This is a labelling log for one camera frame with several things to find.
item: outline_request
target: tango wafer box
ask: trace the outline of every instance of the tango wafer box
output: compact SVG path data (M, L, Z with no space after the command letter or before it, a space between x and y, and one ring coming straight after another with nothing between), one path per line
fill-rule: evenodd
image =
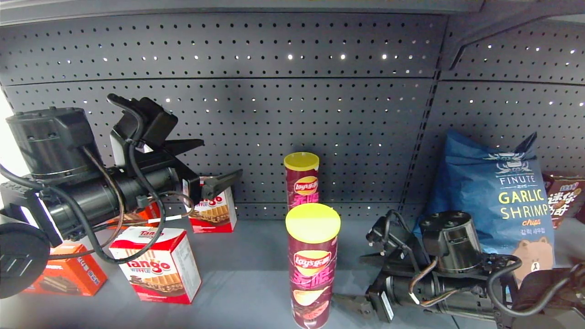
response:
M157 228L130 227L110 246L116 259L132 256L152 240ZM191 304L201 285L187 232L165 228L157 242L137 259L120 264L140 300Z
M51 248L51 255L71 255L87 251L80 243L65 242ZM92 255L47 262L43 274L24 291L27 293L93 296L107 280Z
M202 177L203 182L211 177ZM202 200L189 216L195 233L230 233L236 226L236 208L233 205L232 188L228 187L213 200Z

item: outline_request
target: gray shelf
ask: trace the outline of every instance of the gray shelf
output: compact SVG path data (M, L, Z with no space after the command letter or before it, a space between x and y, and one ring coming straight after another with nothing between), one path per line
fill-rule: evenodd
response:
M0 1L1 25L93 16L174 12L477 12L482 0L31 0Z
M185 221L172 226L182 227ZM379 269L357 258L372 252L364 238L373 222L344 220L335 292L363 293ZM109 232L101 232L102 237ZM189 236L203 284L191 305L139 301L117 266L100 263L108 281L94 297L19 294L0 300L2 328L298 328L291 315L284 221L242 221L232 234ZM450 316L397 311L392 328L453 328ZM457 319L462 328L493 323ZM383 328L333 308L327 328Z

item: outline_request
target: snack box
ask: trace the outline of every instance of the snack box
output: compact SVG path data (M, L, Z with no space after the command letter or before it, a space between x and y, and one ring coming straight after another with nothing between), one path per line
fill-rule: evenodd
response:
M546 194L552 224L557 229L565 217L574 215L578 203L582 203L581 192L585 189L585 177L567 172L544 172Z
M116 259L132 256L150 242L157 228L130 227L110 246ZM136 260L120 264L140 300L191 304L201 285L187 232L165 228L157 242Z
M202 177L201 185L206 179ZM213 200L202 200L189 216L195 233L230 233L236 226L236 208L233 205L232 188L228 187Z
M87 251L81 243L64 242L51 248L51 255L70 255ZM52 259L39 278L24 292L93 296L107 280L106 274L92 255L68 259Z

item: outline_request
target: red chip can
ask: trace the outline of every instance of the red chip can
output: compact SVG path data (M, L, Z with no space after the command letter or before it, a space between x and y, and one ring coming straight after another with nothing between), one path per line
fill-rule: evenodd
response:
M309 152L291 153L284 157L284 167L288 210L300 204L319 202L319 157Z
M285 223L292 315L301 328L319 329L329 318L341 219L333 208L306 203Z

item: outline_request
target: red and white box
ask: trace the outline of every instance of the red and white box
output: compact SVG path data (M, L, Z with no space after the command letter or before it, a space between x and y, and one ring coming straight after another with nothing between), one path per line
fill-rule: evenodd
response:
M201 186L206 179L201 177ZM228 187L213 200L202 200L189 216L195 233L231 233L236 226L236 207L233 205L232 188Z
M110 246L116 259L132 256L150 242L157 228L130 227ZM120 264L140 300L191 304L201 277L187 239L180 228L165 228L157 242L136 260Z

